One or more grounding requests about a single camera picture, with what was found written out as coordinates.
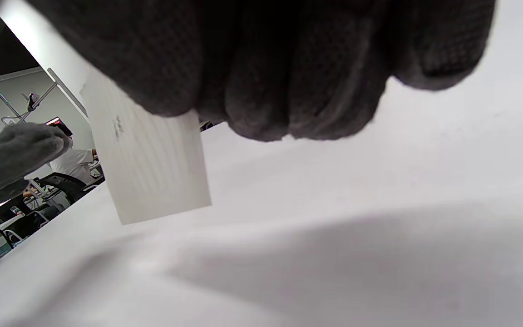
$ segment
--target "white table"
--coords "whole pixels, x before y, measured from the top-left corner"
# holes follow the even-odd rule
[[[204,132],[212,207],[121,226],[100,185],[0,261],[0,325],[523,326],[523,2],[499,12],[475,75],[391,81],[357,137]]]

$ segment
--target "metal pole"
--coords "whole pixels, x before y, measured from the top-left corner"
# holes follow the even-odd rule
[[[60,77],[58,77],[58,75],[56,75],[56,73],[51,68],[48,68],[48,73],[50,75],[52,75],[54,80],[58,83],[58,85],[60,85],[60,87],[64,90],[64,92],[68,95],[68,97],[72,100],[72,102],[74,102],[74,104],[78,107],[78,109],[80,109],[82,114],[84,114],[86,117],[88,117],[88,112],[86,111],[86,108],[80,103],[78,98],[76,98],[74,96],[74,94],[70,91],[70,89],[67,88],[67,86],[64,84],[64,82],[62,82],[62,80],[60,80]]]
[[[34,104],[33,104],[33,108],[37,107],[39,105],[40,102],[42,102],[42,100],[47,97],[49,95],[49,93],[54,89],[54,87],[58,86],[58,82],[55,81],[52,86],[49,87],[49,89],[47,89],[45,92],[44,92],[44,95],[42,95],[38,101],[35,101]]]
[[[30,190],[30,193],[35,196],[36,198],[41,198],[44,196],[44,194],[46,193],[46,190],[44,190],[43,188],[41,188],[34,180],[32,179],[28,179],[28,182],[30,183],[30,186],[32,186],[33,188],[35,188],[36,190],[38,190],[38,193],[39,193],[39,196],[35,195],[31,190]]]
[[[13,111],[13,113],[15,114],[15,116],[16,116],[17,118],[21,118],[21,115],[19,114],[19,112],[17,112],[17,110],[15,110],[15,108],[13,108],[13,106],[9,103],[9,101],[7,101],[7,99],[5,99],[5,97],[2,95],[1,92],[0,92],[0,99],[1,99],[1,101],[4,102],[4,104],[5,104],[6,106],[8,106],[8,108],[9,108],[10,110]]]
[[[49,95],[49,93],[50,93],[50,92],[54,89],[54,87],[56,87],[56,86],[58,86],[58,82],[54,82],[54,83],[52,84],[52,86],[50,86],[49,89],[47,89],[47,90],[45,91],[44,95],[42,95],[42,96],[38,99],[38,101],[35,101],[34,104],[31,105],[31,107],[34,108],[34,110],[35,110],[35,108],[39,105],[39,103],[42,102],[42,100],[43,100],[45,97],[47,97],[47,96]],[[33,110],[29,110],[29,108],[28,108],[28,109],[27,109],[27,112],[26,112],[25,114],[23,114],[23,116],[21,117],[21,119],[20,119],[17,123],[18,123],[18,124],[19,124],[19,123],[22,123],[22,122],[25,120],[25,118],[27,118],[27,116],[29,116],[29,115],[31,114],[32,111],[33,111]]]

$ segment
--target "finger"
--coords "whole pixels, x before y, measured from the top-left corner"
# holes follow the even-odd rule
[[[226,89],[230,127],[260,141],[288,130],[286,93],[297,1],[249,0]]]
[[[328,6],[309,8],[302,20],[289,86],[289,132],[339,139],[372,119],[390,75],[375,41],[385,4],[322,4]]]
[[[394,75],[418,89],[446,89],[484,53],[495,0],[395,1],[387,44]]]
[[[152,114],[194,107],[201,36],[191,0],[29,0],[74,48]]]
[[[227,119],[225,88],[239,28],[237,0],[198,0],[203,35],[203,83],[195,108],[199,118]]]

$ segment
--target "person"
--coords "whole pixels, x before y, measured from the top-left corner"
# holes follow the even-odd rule
[[[70,148],[60,157],[50,161],[49,166],[53,172],[70,175],[78,178],[85,184],[94,182],[90,175],[88,164],[94,162],[96,149],[74,149],[73,139],[70,137]]]
[[[23,198],[26,199],[26,198],[29,198],[32,195],[34,195],[36,192],[37,192],[37,190],[30,186],[30,187],[26,188],[25,190],[23,190],[22,195],[23,195]]]

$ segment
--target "black glove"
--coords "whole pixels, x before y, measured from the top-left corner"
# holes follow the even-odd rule
[[[29,0],[153,114],[338,139],[391,75],[445,89],[477,66],[495,0]]]
[[[22,123],[0,133],[0,203],[27,188],[23,177],[56,159],[70,148],[70,139],[58,128]]]

